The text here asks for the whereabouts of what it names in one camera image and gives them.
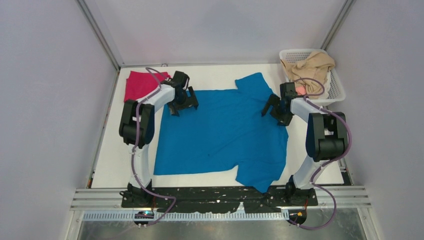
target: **plastic basket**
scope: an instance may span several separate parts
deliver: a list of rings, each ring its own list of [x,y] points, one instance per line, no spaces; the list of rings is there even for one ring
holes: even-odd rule
[[[305,60],[313,51],[319,51],[327,53],[322,49],[287,49],[279,52],[279,58],[286,60],[289,63],[296,63],[297,61]],[[285,81],[289,82],[289,78],[284,73]],[[336,73],[336,68],[330,71],[329,77],[331,78],[330,89],[328,91],[327,99],[313,99],[311,100],[314,104],[320,106],[328,106],[334,102],[340,102],[345,100],[346,94],[343,89],[342,83],[340,82],[339,76]]]

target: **blue cloth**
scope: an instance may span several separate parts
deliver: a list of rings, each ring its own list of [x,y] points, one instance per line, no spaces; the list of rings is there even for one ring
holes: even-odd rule
[[[267,114],[272,90],[261,73],[235,81],[238,89],[198,90],[197,110],[172,116],[164,107],[155,175],[220,172],[238,165],[236,180],[264,193],[286,166],[286,127]]]

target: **brown towel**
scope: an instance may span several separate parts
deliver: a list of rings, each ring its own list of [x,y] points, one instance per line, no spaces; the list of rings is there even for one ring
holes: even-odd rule
[[[300,78],[311,78],[319,81],[324,86],[327,83],[327,72],[335,67],[334,59],[328,54],[320,51],[313,51],[302,61],[290,63],[281,60],[282,68],[290,81]],[[304,86],[307,94],[319,94],[322,91],[321,86],[312,80],[300,80],[295,83],[296,87]],[[324,96],[328,98],[329,89],[325,89]],[[311,99],[318,99],[318,96],[311,96]]]

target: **white table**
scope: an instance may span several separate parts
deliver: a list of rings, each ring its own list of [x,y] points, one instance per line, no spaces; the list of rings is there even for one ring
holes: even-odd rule
[[[190,85],[194,90],[235,89],[236,79],[261,72],[272,91],[280,95],[279,86],[284,80],[280,64],[235,64],[235,65],[198,65],[156,67],[158,71],[175,71],[186,73],[190,77]],[[119,136],[119,125],[124,107],[126,79],[130,71],[146,72],[144,67],[122,68],[117,81],[115,94],[109,112],[100,153],[95,167],[92,188],[126,188],[131,175],[129,147]],[[154,137],[149,148],[149,169],[153,173],[156,152],[160,135],[163,108],[155,114]],[[307,124],[297,116],[293,117],[287,127],[287,158],[284,171],[273,185],[284,185],[301,166],[306,156],[305,138]],[[154,175],[153,187],[214,187],[241,186],[236,179],[237,166],[221,172],[177,175]],[[330,164],[316,181],[318,184],[342,184],[343,178],[337,162]]]

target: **gray floor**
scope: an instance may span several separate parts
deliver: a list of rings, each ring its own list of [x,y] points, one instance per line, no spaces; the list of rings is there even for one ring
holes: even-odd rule
[[[324,224],[332,209],[308,209],[306,226]],[[326,228],[309,231],[286,221],[193,221],[160,222],[140,228],[127,221],[84,221],[79,240],[364,240],[358,211],[338,209],[334,221]]]

